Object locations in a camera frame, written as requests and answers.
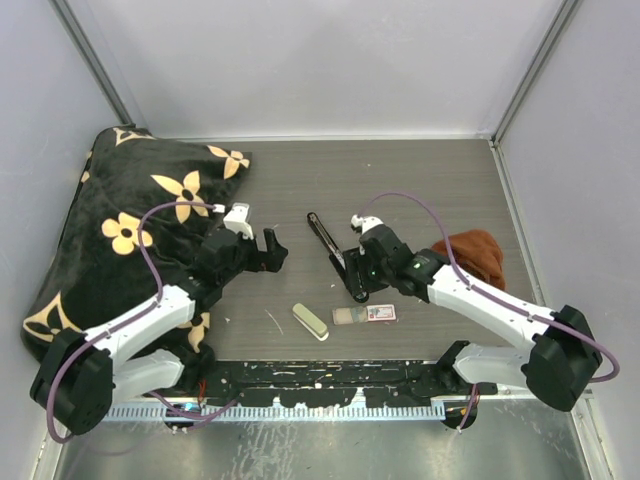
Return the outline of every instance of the wire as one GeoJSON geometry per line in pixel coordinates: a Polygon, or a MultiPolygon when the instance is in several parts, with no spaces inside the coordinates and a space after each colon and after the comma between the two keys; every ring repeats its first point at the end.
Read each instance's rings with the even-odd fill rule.
{"type": "Polygon", "coordinates": [[[560,322],[556,322],[552,319],[548,319],[545,317],[542,317],[540,315],[532,315],[530,314],[527,310],[525,310],[524,308],[520,308],[516,305],[513,305],[495,295],[493,295],[490,292],[487,292],[486,290],[483,290],[482,288],[478,287],[477,285],[474,285],[471,283],[471,281],[464,275],[463,271],[460,269],[460,267],[458,266],[456,259],[453,255],[453,248],[451,247],[451,242],[449,241],[449,235],[447,234],[447,231],[444,227],[444,224],[442,223],[442,220],[440,220],[440,217],[438,216],[438,214],[432,210],[425,202],[423,202],[422,200],[420,200],[418,197],[411,195],[410,193],[403,193],[403,192],[384,192],[381,193],[379,195],[376,195],[373,199],[371,199],[369,201],[369,203],[367,203],[362,210],[360,210],[360,212],[358,213],[358,216],[362,217],[364,216],[365,211],[378,199],[382,198],[382,197],[387,197],[387,196],[398,196],[398,197],[404,197],[407,198],[409,200],[412,200],[413,202],[417,203],[418,205],[420,205],[422,208],[424,208],[427,213],[429,213],[429,215],[431,215],[431,217],[435,220],[436,224],[438,225],[438,228],[440,229],[440,232],[442,233],[442,237],[444,238],[444,243],[445,246],[447,248],[447,254],[449,255],[449,260],[451,261],[451,267],[453,268],[453,271],[456,273],[456,275],[458,276],[458,278],[460,278],[460,280],[462,281],[462,283],[464,283],[468,288],[470,288],[471,290],[473,290],[474,292],[479,293],[480,295],[482,295],[483,297],[491,300],[492,302],[506,308],[507,310],[511,310],[514,313],[517,313],[518,315],[522,315],[526,318],[535,320],[537,322],[540,323],[544,323],[545,325],[549,326],[549,327],[553,327],[557,330],[561,330],[564,333],[571,335],[574,338],[577,338],[578,340],[580,340],[581,342],[586,343],[587,345],[589,345],[591,348],[594,348],[595,350],[598,350],[600,353],[602,353],[605,357],[607,357],[609,359],[609,361],[611,362],[612,365],[612,369],[611,372],[609,372],[606,375],[602,375],[600,377],[596,377],[596,378],[592,378],[590,380],[589,383],[600,383],[600,382],[606,382],[608,380],[613,380],[615,377],[618,376],[618,374],[620,373],[620,363],[618,362],[618,360],[616,359],[616,357],[613,355],[613,353],[611,353],[609,351],[609,349],[607,349],[604,345],[601,345],[600,343],[596,342],[595,340],[593,340],[592,338],[588,337],[587,335],[583,334],[582,332],[578,332],[577,330],[574,330],[571,327],[568,327],[560,322]]]}
{"type": "Polygon", "coordinates": [[[54,377],[53,382],[51,382],[51,389],[49,390],[49,396],[47,397],[47,408],[46,408],[47,430],[49,431],[49,435],[55,442],[65,444],[74,437],[73,435],[69,435],[67,437],[61,437],[58,434],[55,423],[54,423],[54,418],[55,418],[54,407],[55,407],[56,393],[58,392],[58,388],[60,387],[60,382],[62,382],[62,378],[65,376],[69,368],[71,368],[74,362],[78,358],[80,358],[82,354],[84,354],[87,350],[93,347],[96,343],[100,342],[101,340],[104,340],[109,335],[131,325],[133,322],[141,319],[142,317],[144,317],[146,314],[151,312],[154,308],[156,308],[160,304],[162,300],[162,295],[163,295],[162,278],[160,277],[160,273],[158,272],[158,269],[153,264],[153,261],[151,260],[151,257],[147,252],[147,248],[144,246],[144,241],[142,239],[142,229],[144,227],[145,222],[149,219],[149,217],[151,217],[156,212],[159,212],[160,210],[164,210],[166,208],[176,207],[180,205],[188,205],[192,207],[204,207],[204,208],[208,208],[209,210],[215,213],[224,212],[223,205],[217,205],[217,204],[211,205],[211,204],[201,203],[201,202],[180,201],[180,202],[168,202],[168,203],[163,203],[161,205],[157,205],[142,216],[142,218],[140,219],[140,224],[138,225],[138,232],[137,232],[138,246],[140,247],[140,252],[142,253],[142,257],[144,258],[144,261],[147,263],[147,266],[149,267],[149,270],[151,271],[151,274],[153,275],[153,278],[156,282],[156,287],[158,289],[156,300],[152,302],[144,310],[136,313],[135,315],[132,315],[126,320],[123,320],[122,322],[120,322],[118,325],[111,328],[110,330],[102,332],[99,335],[96,335],[94,338],[92,338],[91,340],[83,344],[80,348],[78,348],[75,352],[73,352],[69,356],[69,358],[62,364],[62,366],[60,367],[60,370],[58,370],[58,372],[56,373],[56,376],[54,377]]]}
{"type": "Polygon", "coordinates": [[[174,407],[173,405],[171,405],[169,400],[167,400],[165,397],[163,397],[157,392],[150,392],[149,395],[160,400],[160,403],[162,403],[165,407],[167,407],[167,409],[169,409],[171,412],[175,413],[176,415],[180,415],[181,417],[187,418],[189,420],[200,421],[201,423],[205,423],[205,422],[208,423],[211,420],[218,418],[220,415],[222,415],[224,412],[229,410],[229,408],[233,407],[237,403],[236,400],[231,400],[224,407],[222,407],[220,410],[216,411],[215,413],[212,413],[211,415],[199,415],[197,413],[190,413],[190,412],[187,412],[186,410],[181,410],[179,408],[174,407]]]}
{"type": "Polygon", "coordinates": [[[474,384],[471,387],[471,393],[469,394],[469,403],[467,404],[466,411],[464,412],[464,415],[462,417],[462,421],[460,422],[460,425],[458,425],[458,427],[457,427],[457,430],[460,433],[462,433],[462,429],[467,424],[467,420],[469,419],[469,415],[471,415],[471,409],[474,407],[474,403],[476,402],[476,398],[479,401],[480,395],[478,395],[478,385],[474,384]]]}

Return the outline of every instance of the yellow flower print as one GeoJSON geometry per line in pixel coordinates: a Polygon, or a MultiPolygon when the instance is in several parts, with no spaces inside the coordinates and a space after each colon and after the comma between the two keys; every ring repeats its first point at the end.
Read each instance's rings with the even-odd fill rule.
{"type": "Polygon", "coordinates": [[[231,153],[227,153],[226,151],[218,147],[213,147],[211,145],[208,145],[208,147],[211,153],[213,153],[216,157],[227,159],[227,161],[224,163],[224,179],[225,180],[227,178],[233,177],[238,171],[238,168],[240,168],[240,165],[242,165],[245,168],[249,168],[249,163],[250,163],[249,159],[244,158],[244,155],[242,155],[242,152],[232,151],[231,153]]]}
{"type": "MultiPolygon", "coordinates": [[[[113,238],[111,246],[118,255],[129,255],[138,243],[138,226],[140,220],[124,212],[118,214],[118,220],[107,218],[102,223],[102,233],[107,238],[113,238]]],[[[148,232],[142,231],[142,242],[145,247],[153,244],[153,238],[148,232]]]]}
{"type": "Polygon", "coordinates": [[[52,342],[53,337],[65,328],[71,328],[76,332],[81,331],[64,313],[60,292],[53,297],[49,305],[29,318],[25,318],[22,322],[22,328],[45,342],[52,342]]]}
{"type": "Polygon", "coordinates": [[[199,318],[194,318],[190,322],[178,325],[178,328],[190,328],[189,332],[189,344],[193,348],[193,351],[200,353],[200,343],[204,340],[204,336],[211,325],[210,313],[205,312],[200,315],[199,318]]]}
{"type": "Polygon", "coordinates": [[[116,147],[121,143],[124,143],[128,140],[138,139],[146,139],[146,140],[155,140],[151,135],[140,134],[136,132],[132,132],[131,130],[121,130],[119,128],[114,128],[114,132],[116,132],[116,147]]]}
{"type": "MultiPolygon", "coordinates": [[[[174,180],[173,178],[165,177],[163,175],[151,175],[158,185],[164,188],[167,192],[176,196],[177,202],[200,202],[204,203],[202,199],[196,195],[200,190],[200,173],[194,170],[191,173],[187,173],[184,177],[183,184],[174,180]]],[[[209,212],[205,207],[197,207],[191,205],[176,205],[176,217],[180,223],[184,223],[191,215],[191,209],[196,211],[201,217],[208,217],[209,212]]]]}

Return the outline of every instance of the brown cloth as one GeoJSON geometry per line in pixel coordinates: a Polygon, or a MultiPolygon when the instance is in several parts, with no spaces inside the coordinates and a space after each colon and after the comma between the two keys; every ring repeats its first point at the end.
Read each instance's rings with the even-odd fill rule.
{"type": "MultiPolygon", "coordinates": [[[[469,230],[449,237],[456,262],[460,267],[489,285],[505,290],[502,273],[504,255],[493,236],[485,230],[469,230]]],[[[431,250],[447,255],[444,240],[435,243],[431,250]]]]}

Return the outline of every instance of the pillow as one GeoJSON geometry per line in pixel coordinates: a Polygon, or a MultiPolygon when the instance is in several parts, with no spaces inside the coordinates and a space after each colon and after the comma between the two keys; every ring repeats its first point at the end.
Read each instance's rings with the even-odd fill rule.
{"type": "MultiPolygon", "coordinates": [[[[131,126],[101,132],[89,152],[56,256],[22,322],[21,338],[38,360],[64,328],[83,331],[127,312],[156,293],[136,229],[152,207],[193,200],[228,204],[247,173],[251,156],[215,146],[153,137],[131,126]]],[[[192,261],[216,222],[203,207],[162,210],[144,225],[143,242],[165,284],[192,261]]],[[[202,343],[209,313],[196,317],[145,349],[178,355],[193,380],[212,364],[202,343]]]]}

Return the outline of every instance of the metal frame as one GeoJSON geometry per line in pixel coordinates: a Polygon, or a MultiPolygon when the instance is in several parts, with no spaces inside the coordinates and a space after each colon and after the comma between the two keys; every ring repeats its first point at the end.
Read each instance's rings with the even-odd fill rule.
{"type": "Polygon", "coordinates": [[[107,103],[111,105],[111,108],[118,117],[120,123],[125,125],[134,123],[131,115],[127,111],[127,107],[122,101],[122,98],[120,98],[118,91],[109,78],[106,69],[98,58],[98,55],[96,54],[93,46],[91,45],[91,42],[89,41],[86,33],[80,25],[80,22],[78,22],[78,19],[73,13],[73,10],[67,3],[67,0],[49,1],[56,14],[58,15],[58,18],[67,30],[69,37],[78,48],[80,55],[86,62],[89,71],[104,93],[107,103]]]}
{"type": "Polygon", "coordinates": [[[558,43],[558,40],[567,29],[569,22],[573,18],[573,15],[577,11],[578,7],[582,3],[582,0],[563,0],[562,5],[558,9],[558,13],[551,22],[551,26],[547,30],[542,43],[538,47],[527,72],[525,73],[520,85],[516,89],[516,93],[513,95],[507,110],[505,111],[496,133],[491,138],[491,141],[495,145],[500,145],[504,136],[513,122],[516,114],[520,110],[522,103],[524,102],[527,94],[531,90],[536,79],[539,77],[544,66],[553,53],[554,47],[558,43]]]}

